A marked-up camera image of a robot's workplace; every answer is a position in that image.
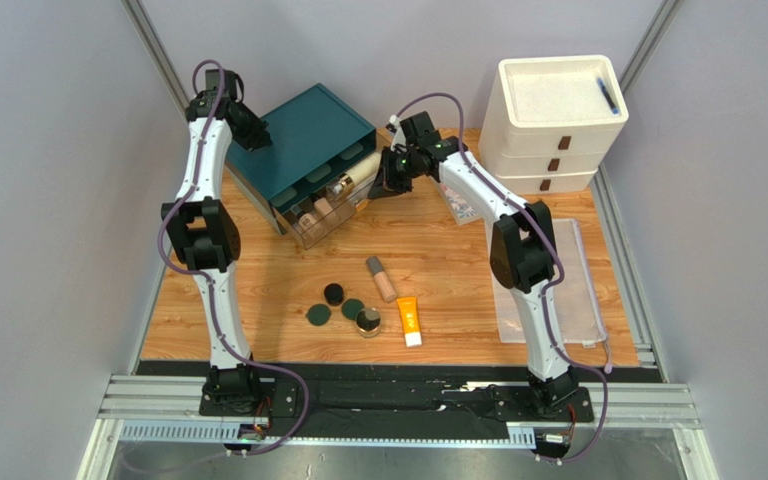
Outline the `cream bottle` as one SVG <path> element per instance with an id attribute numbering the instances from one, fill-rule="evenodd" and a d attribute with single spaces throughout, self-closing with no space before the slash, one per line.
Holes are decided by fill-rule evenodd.
<path id="1" fill-rule="evenodd" d="M 380 162 L 380 152 L 370 153 L 326 186 L 326 198 L 332 202 L 345 198 L 369 177 L 377 175 Z"/>

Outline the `teal drawer organizer box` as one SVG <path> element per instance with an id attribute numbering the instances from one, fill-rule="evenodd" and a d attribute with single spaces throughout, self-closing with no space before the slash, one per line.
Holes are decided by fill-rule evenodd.
<path id="1" fill-rule="evenodd" d="M 376 147 L 376 128 L 317 83 L 263 116 L 272 144 L 247 151 L 233 143 L 226 167 L 266 222 L 278 219 L 359 163 Z"/>

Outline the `black cap foundation bottle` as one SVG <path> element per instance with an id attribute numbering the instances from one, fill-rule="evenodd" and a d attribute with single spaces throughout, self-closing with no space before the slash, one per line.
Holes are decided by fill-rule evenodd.
<path id="1" fill-rule="evenodd" d="M 339 213 L 326 198 L 317 198 L 314 209 L 319 216 L 319 223 L 326 229 L 332 229 L 341 223 Z"/>

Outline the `clear acrylic drawer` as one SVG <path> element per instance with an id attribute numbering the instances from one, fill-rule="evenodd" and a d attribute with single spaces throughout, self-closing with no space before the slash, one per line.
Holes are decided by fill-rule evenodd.
<path id="1" fill-rule="evenodd" d="M 374 151 L 306 197 L 273 206 L 278 224 L 305 250 L 312 248 L 366 205 L 380 162 Z"/>

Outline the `small round foundation bottle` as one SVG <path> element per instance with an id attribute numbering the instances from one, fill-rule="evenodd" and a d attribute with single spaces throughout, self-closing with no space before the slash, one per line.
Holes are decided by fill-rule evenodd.
<path id="1" fill-rule="evenodd" d="M 318 241 L 324 235 L 324 225 L 315 213 L 303 213 L 298 217 L 298 227 L 307 242 Z"/>

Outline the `grey cap foundation tube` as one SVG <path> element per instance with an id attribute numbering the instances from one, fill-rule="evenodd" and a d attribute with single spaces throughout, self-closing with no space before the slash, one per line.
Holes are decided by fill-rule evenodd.
<path id="1" fill-rule="evenodd" d="M 398 297 L 398 292 L 383 264 L 377 256 L 371 256 L 365 261 L 367 269 L 384 302 L 392 302 Z"/>

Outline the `orange sunscreen tube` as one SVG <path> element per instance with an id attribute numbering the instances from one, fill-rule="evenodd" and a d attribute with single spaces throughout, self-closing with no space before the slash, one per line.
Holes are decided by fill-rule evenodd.
<path id="1" fill-rule="evenodd" d="M 399 297 L 397 306 L 401 318 L 405 345 L 408 348 L 423 345 L 416 297 Z"/>

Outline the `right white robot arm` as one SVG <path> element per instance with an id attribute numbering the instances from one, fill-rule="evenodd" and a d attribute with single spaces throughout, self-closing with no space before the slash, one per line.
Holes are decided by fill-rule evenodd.
<path id="1" fill-rule="evenodd" d="M 460 195 L 490 229 L 489 264 L 506 289 L 528 349 L 527 402 L 549 417 L 565 410 L 578 381 L 561 343 L 552 281 L 558 255 L 552 215 L 542 202 L 528 203 L 496 180 L 455 136 L 445 138 L 430 115 L 392 116 L 389 146 L 370 190 L 372 199 L 409 193 L 428 176 Z"/>

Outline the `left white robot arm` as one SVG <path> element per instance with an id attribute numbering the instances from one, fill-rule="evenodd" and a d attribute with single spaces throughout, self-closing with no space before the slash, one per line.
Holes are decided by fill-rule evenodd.
<path id="1" fill-rule="evenodd" d="M 216 60 L 194 72 L 205 86 L 185 109 L 189 152 L 174 199 L 161 207 L 157 246 L 173 271 L 194 279 L 210 334 L 210 367 L 203 387 L 214 406 L 250 410 L 262 389 L 242 329 L 235 287 L 239 231 L 221 200 L 227 153 L 233 144 L 256 151 L 272 144 L 267 124 L 243 102 L 241 77 Z"/>

